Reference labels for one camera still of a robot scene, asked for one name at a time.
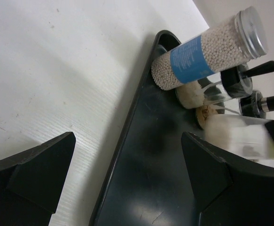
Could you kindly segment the yellow cap spice bottle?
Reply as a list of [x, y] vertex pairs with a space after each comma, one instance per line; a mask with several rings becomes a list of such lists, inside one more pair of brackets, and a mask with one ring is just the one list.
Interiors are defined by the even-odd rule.
[[247, 160], [274, 160], [274, 120], [213, 115], [206, 122], [204, 138], [210, 144]]

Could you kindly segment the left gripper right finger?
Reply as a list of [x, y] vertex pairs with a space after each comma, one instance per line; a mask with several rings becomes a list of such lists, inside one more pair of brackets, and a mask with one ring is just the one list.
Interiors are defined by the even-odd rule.
[[274, 168], [184, 132], [183, 155], [201, 226], [274, 226]]

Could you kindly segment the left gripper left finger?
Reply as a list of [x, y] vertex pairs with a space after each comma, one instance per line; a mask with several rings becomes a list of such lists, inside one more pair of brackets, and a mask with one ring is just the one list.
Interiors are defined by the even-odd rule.
[[75, 148], [73, 132], [0, 160], [0, 226], [47, 226]]

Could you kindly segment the silver cap blue label bottle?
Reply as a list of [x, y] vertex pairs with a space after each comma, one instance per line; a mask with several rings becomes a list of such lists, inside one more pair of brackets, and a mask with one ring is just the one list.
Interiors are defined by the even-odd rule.
[[251, 6], [156, 58], [151, 74], [160, 89], [171, 90], [267, 53], [261, 18]]

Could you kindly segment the black cap spice bottle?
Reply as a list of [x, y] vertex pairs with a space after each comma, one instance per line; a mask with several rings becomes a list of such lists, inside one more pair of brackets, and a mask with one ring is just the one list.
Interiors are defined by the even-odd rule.
[[180, 104], [186, 109], [217, 105], [232, 99], [248, 97], [253, 92], [252, 77], [274, 72], [274, 61], [249, 69], [247, 64], [224, 70], [220, 80], [207, 78], [186, 83], [175, 89]]
[[197, 124], [204, 129], [209, 117], [224, 114], [225, 111], [236, 115], [265, 119], [268, 112], [274, 112], [274, 96], [264, 97], [258, 90], [239, 100], [239, 110], [233, 110], [220, 105], [204, 105], [195, 110]]

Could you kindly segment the black cap spice bottle front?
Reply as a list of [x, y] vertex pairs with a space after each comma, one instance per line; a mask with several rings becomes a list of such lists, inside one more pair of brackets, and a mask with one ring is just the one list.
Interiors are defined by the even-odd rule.
[[175, 89], [180, 104], [186, 109], [217, 105], [232, 99], [248, 97], [253, 92], [252, 77], [274, 72], [274, 61], [249, 69], [247, 64], [224, 70], [220, 80], [207, 78], [186, 83]]

